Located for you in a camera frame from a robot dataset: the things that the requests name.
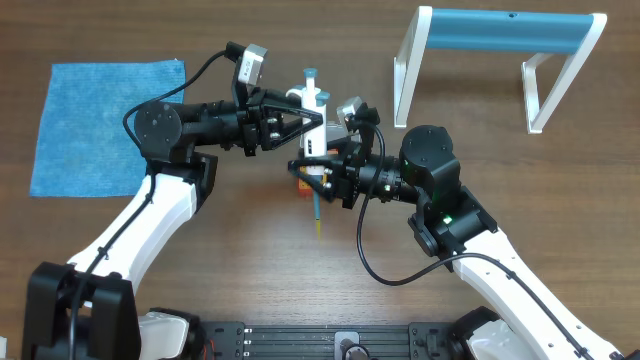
black cable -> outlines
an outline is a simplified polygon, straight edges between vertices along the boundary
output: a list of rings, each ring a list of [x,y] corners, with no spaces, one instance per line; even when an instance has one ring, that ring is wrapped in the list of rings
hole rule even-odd
[[[558,318],[551,312],[551,310],[547,307],[547,305],[544,304],[544,302],[542,302],[542,300],[538,297],[538,295],[536,295],[533,290],[531,290],[531,288],[529,288],[529,286],[527,286],[527,284],[522,281],[522,279],[520,279],[520,277],[518,277],[518,275],[516,275],[516,273],[514,271],[511,271],[508,267],[506,267],[505,265],[503,265],[501,262],[499,262],[498,260],[484,255],[484,254],[478,254],[478,253],[463,253],[463,254],[458,254],[458,255],[453,255],[450,256],[444,260],[440,260],[437,261],[429,266],[427,266],[426,268],[418,271],[417,273],[404,278],[402,280],[387,280],[384,279],[382,277],[380,277],[378,274],[376,274],[375,271],[373,271],[373,269],[371,269],[371,267],[369,266],[369,263],[367,262],[367,259],[364,255],[364,251],[362,249],[362,223],[364,220],[364,214],[367,210],[367,205],[369,204],[369,200],[371,199],[371,195],[373,194],[373,190],[375,189],[375,185],[378,181],[378,176],[380,175],[380,172],[382,171],[382,166],[383,166],[383,162],[384,162],[384,153],[385,153],[385,144],[384,144],[384,137],[382,136],[382,133],[380,132],[380,129],[378,129],[377,126],[371,124],[371,123],[366,123],[366,122],[362,122],[360,123],[358,126],[367,126],[371,129],[373,129],[376,133],[376,136],[378,138],[378,143],[380,145],[380,160],[378,162],[378,166],[376,167],[376,172],[373,175],[373,179],[371,181],[371,186],[369,186],[369,190],[367,191],[367,194],[364,198],[364,201],[362,202],[362,208],[360,208],[360,216],[358,217],[358,228],[357,228],[357,247],[358,247],[358,255],[360,256],[360,260],[362,261],[362,265],[364,265],[365,270],[367,270],[367,272],[369,273],[369,275],[371,275],[371,277],[373,277],[374,279],[376,279],[376,281],[384,284],[384,285],[388,285],[388,286],[400,286],[400,285],[405,285],[408,284],[412,281],[415,281],[421,277],[423,277],[424,275],[430,273],[431,271],[441,267],[442,265],[445,264],[449,264],[451,262],[454,262],[456,260],[460,260],[463,258],[477,258],[477,259],[482,259],[485,261],[490,262],[491,264],[495,265],[496,267],[498,267],[500,270],[502,270],[505,274],[507,274],[507,278],[514,280],[518,285],[520,285],[520,287],[522,288],[522,290],[524,290],[530,297],[531,299],[538,304],[538,306],[540,307],[540,309],[542,309],[542,311],[549,317],[549,319],[551,320],[551,322],[553,322],[553,324],[558,328],[558,330],[562,333],[562,335],[565,336],[565,338],[567,339],[567,341],[569,343],[571,343],[571,345],[576,349],[577,352],[577,356],[578,358],[581,356],[584,356],[584,358],[586,360],[593,360],[593,357],[591,357],[591,355],[589,355],[588,350],[582,346],[580,346],[580,344],[578,343],[578,341],[571,335],[571,333],[569,333],[569,331],[564,327],[564,325],[562,325],[562,323],[560,322],[560,320],[558,320]]]
[[[207,68],[209,67],[209,65],[211,65],[212,62],[214,62],[219,57],[224,56],[224,54],[225,54],[224,50],[218,51],[217,53],[213,54],[213,56],[211,56],[209,58],[209,60],[207,60],[204,64],[202,64],[202,66],[200,67],[200,70],[198,70],[198,72],[195,75],[193,75],[191,77],[191,79],[189,79],[187,82],[185,82],[184,84],[178,86],[177,88],[169,91],[168,93],[166,93],[164,95],[160,95],[160,96],[155,97],[155,98],[153,98],[151,100],[147,100],[147,101],[143,102],[142,104],[134,106],[131,110],[127,111],[127,113],[124,114],[124,119],[122,119],[122,125],[124,126],[124,129],[127,131],[127,134],[129,135],[131,140],[133,140],[133,143],[136,144],[138,149],[140,149],[140,141],[138,140],[138,138],[136,138],[136,136],[133,134],[133,132],[129,128],[129,123],[128,123],[129,116],[131,116],[131,114],[133,114],[134,112],[140,110],[140,108],[142,108],[143,106],[145,106],[145,105],[147,105],[149,103],[152,103],[154,101],[160,101],[162,99],[166,99],[169,96],[177,94],[178,92],[186,89],[191,84],[193,84],[196,80],[198,80],[200,75],[202,75],[202,73],[204,73],[204,71],[207,70]]]
[[[122,119],[122,125],[124,126],[124,129],[126,130],[127,134],[129,135],[133,143],[136,144],[136,147],[138,147],[138,149],[140,149],[140,141],[135,137],[135,135],[129,128],[129,124],[128,124],[129,116],[131,116],[131,114],[140,110],[143,106],[149,103],[166,99],[169,96],[177,94],[178,92],[186,89],[191,84],[193,84],[196,80],[198,80],[200,75],[204,73],[204,71],[209,67],[209,65],[211,65],[212,62],[214,62],[216,59],[224,55],[225,55],[224,50],[218,51],[217,53],[213,54],[213,56],[211,56],[209,60],[207,60],[200,67],[200,70],[198,70],[198,72],[195,73],[195,75],[193,75],[191,79],[189,79],[184,84],[178,86],[177,88],[169,91],[166,94],[160,95],[151,100],[147,100],[142,104],[136,105],[131,110],[127,111],[127,113],[124,115],[124,118]],[[107,254],[107,251],[111,248],[111,246],[113,246],[116,240],[118,240],[118,237],[120,237],[120,235],[122,235],[122,233],[127,229],[127,227],[129,227],[129,225],[131,225],[131,223],[138,217],[138,215],[140,215],[140,213],[147,207],[147,205],[151,202],[151,199],[153,198],[153,194],[156,189],[156,174],[153,172],[153,169],[151,168],[151,164],[149,162],[147,162],[147,170],[149,175],[151,175],[151,187],[149,189],[149,193],[147,193],[144,201],[142,202],[142,204],[140,204],[138,209],[136,209],[136,211],[133,214],[131,214],[131,216],[127,219],[127,221],[125,221],[124,224],[122,224],[122,226],[113,234],[113,236],[111,237],[111,239],[109,239],[109,241],[105,244],[105,246],[98,248],[98,255],[93,260],[91,265],[89,265],[89,267],[84,272],[84,274],[82,274],[82,280],[80,280],[80,284],[78,284],[78,288],[76,289],[76,292],[73,296],[73,300],[71,302],[71,320],[69,322],[69,360],[76,359],[76,346],[77,346],[76,327],[78,322],[78,311],[80,309],[80,303],[82,301],[82,293],[84,292],[84,288],[87,286],[87,283],[89,282],[89,277],[91,273],[98,266],[98,263],[102,261],[102,258],[105,257],[105,255]]]

wooden table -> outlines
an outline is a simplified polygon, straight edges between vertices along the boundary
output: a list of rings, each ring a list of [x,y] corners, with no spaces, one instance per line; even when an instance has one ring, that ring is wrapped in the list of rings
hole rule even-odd
[[[462,181],[525,262],[573,313],[624,353],[640,346],[640,3],[446,1],[456,6],[604,12],[594,52],[542,135],[527,135],[520,62],[526,54],[428,51],[409,124],[445,126]],[[129,198],[30,198],[29,183],[51,64],[183,59],[193,74],[227,41],[270,50],[263,86],[286,90],[316,67],[329,115],[351,96],[378,107],[389,153],[392,59],[420,1],[0,2],[0,335],[18,356],[25,289],[42,261],[64,263]],[[561,64],[539,71],[546,93]],[[187,102],[228,99],[232,66],[214,64]],[[355,250],[357,211],[323,204],[316,239],[286,161],[294,144],[245,159],[220,154],[216,187],[147,272],[140,313],[163,306],[206,320],[252,324],[405,324],[453,321],[486,304],[444,270],[389,288]],[[406,225],[411,206],[373,201],[364,246],[383,276],[433,260]]]

yellow tip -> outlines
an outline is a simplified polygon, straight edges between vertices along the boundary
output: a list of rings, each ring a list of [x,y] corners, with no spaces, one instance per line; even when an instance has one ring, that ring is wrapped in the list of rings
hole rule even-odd
[[[318,233],[318,240],[322,237],[322,224],[320,223],[320,219],[316,220],[316,232]]]

teal cap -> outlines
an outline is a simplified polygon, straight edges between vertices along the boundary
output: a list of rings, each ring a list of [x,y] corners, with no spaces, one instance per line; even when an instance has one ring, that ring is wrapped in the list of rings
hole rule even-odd
[[[318,70],[314,68],[304,69],[304,77],[316,77],[318,76]]]
[[[323,106],[324,104],[327,103],[327,101],[329,101],[330,97],[331,97],[331,94],[329,94],[328,92],[320,91],[316,95],[316,106]]]

blue fabric square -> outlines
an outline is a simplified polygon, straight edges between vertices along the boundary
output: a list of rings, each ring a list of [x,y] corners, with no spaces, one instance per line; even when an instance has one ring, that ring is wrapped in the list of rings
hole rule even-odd
[[[122,127],[135,105],[185,82],[184,62],[55,64],[40,120],[31,196],[135,194],[146,163]],[[181,91],[165,101],[183,101]],[[133,118],[129,124],[133,128]]]

